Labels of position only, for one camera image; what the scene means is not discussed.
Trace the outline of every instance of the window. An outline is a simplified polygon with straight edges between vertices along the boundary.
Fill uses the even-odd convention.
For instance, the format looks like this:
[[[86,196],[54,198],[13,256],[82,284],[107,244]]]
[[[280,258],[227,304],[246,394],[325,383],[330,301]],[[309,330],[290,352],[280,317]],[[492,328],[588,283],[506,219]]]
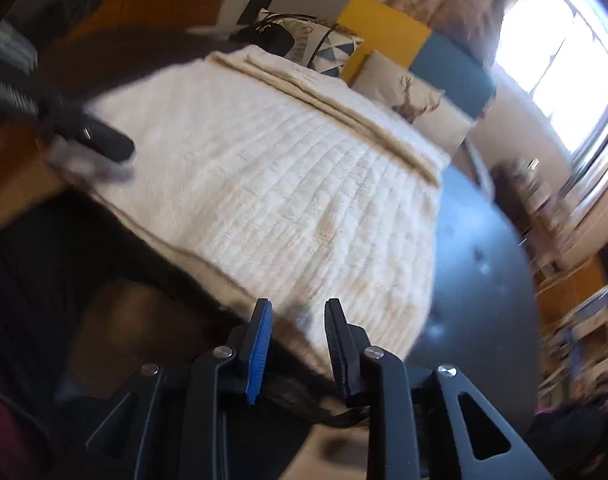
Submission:
[[[519,0],[504,17],[497,63],[578,156],[608,125],[608,32],[587,0]]]

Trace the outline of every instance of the triangular cutout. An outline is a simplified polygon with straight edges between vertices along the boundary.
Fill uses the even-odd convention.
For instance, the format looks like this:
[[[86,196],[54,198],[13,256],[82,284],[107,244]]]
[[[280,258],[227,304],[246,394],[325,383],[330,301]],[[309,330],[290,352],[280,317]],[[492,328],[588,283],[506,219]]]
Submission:
[[[478,460],[507,453],[511,443],[469,394],[459,394],[468,439]]]

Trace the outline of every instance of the white blanket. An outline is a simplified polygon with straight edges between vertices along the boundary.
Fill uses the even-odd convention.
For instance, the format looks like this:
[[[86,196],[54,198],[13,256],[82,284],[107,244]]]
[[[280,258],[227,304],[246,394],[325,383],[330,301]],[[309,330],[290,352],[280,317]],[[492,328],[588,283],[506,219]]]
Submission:
[[[269,298],[274,336],[324,373],[328,298],[374,344],[408,352],[431,303],[449,158],[407,123],[252,46],[92,109],[137,147],[135,179],[98,185],[100,200],[198,280],[196,266],[217,270],[241,291],[229,307],[249,317],[250,298]]]

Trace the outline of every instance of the silver screw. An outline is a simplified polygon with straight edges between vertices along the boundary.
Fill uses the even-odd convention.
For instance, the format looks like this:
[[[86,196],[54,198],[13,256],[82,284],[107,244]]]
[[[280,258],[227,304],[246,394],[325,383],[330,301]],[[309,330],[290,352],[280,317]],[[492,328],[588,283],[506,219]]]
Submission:
[[[213,349],[213,355],[217,359],[227,359],[233,355],[233,349],[228,346],[218,346]]]
[[[439,365],[437,367],[437,373],[442,377],[455,377],[457,372],[457,368],[453,365]]]
[[[384,351],[379,346],[367,346],[364,355],[369,359],[380,359],[384,357]]]
[[[142,365],[142,368],[140,368],[140,372],[145,377],[152,377],[159,372],[159,366],[155,363],[148,363]]]

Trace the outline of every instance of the black bag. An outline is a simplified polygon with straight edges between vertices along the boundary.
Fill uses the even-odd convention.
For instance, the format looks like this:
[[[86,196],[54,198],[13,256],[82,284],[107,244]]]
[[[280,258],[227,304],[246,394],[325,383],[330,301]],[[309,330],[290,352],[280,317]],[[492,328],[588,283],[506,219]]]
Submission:
[[[282,18],[297,18],[308,22],[315,20],[314,16],[306,14],[269,14],[260,22],[233,34],[230,39],[238,43],[254,44],[269,54],[284,57],[293,48],[295,40],[283,26],[273,23]]]

